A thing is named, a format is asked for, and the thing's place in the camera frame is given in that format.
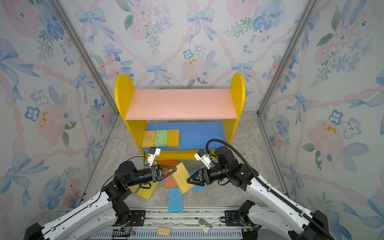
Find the tan yellow sponge front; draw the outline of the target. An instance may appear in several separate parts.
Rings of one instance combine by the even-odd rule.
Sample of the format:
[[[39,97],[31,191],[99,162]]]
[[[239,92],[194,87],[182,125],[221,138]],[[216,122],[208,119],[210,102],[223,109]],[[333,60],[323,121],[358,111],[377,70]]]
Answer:
[[[179,163],[176,168],[177,170],[171,174],[171,177],[175,181],[180,193],[184,195],[191,190],[194,185],[187,182],[190,174],[183,163]]]

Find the green sponge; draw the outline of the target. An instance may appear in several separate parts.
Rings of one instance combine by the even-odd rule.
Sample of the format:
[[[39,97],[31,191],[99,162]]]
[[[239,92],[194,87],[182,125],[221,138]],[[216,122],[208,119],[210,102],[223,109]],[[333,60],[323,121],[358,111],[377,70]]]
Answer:
[[[154,147],[155,148],[167,147],[167,139],[168,139],[168,130],[156,130]]]

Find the dull yellow sponge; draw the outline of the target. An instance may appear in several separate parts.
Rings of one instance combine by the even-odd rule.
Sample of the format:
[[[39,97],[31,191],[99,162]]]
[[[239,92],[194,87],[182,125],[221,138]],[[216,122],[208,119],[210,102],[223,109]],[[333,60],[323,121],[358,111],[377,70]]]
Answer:
[[[142,149],[149,149],[154,147],[155,144],[156,131],[145,131],[143,140],[142,140]]]

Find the deep yellow sponge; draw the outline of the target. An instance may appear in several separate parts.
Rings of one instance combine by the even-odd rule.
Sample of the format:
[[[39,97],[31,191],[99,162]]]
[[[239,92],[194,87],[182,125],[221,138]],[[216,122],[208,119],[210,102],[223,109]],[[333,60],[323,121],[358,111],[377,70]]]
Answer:
[[[167,148],[178,148],[180,144],[180,130],[168,130]]]

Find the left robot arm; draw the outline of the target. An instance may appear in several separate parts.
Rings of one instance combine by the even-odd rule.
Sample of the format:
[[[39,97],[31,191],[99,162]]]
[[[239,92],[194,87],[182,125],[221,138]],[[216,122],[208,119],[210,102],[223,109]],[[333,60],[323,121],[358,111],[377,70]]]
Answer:
[[[121,163],[115,174],[90,200],[64,216],[40,225],[35,223],[25,232],[26,240],[83,240],[92,234],[113,225],[127,226],[134,220],[125,199],[132,194],[131,186],[150,189],[152,184],[163,181],[177,171],[176,167],[154,165],[138,170],[131,161]]]

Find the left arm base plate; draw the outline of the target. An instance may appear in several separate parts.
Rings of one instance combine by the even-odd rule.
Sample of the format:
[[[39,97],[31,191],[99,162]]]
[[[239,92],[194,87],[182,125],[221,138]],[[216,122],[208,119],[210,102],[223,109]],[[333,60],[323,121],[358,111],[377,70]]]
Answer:
[[[145,210],[133,210],[123,213],[116,222],[121,227],[142,227],[146,219]]]

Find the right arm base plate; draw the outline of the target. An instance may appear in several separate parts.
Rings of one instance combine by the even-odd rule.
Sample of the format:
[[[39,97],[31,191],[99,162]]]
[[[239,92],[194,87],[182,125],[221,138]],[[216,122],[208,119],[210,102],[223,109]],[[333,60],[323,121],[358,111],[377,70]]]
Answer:
[[[238,210],[225,210],[220,221],[227,227],[258,228],[260,226],[252,222],[245,223],[245,220],[239,217]]]

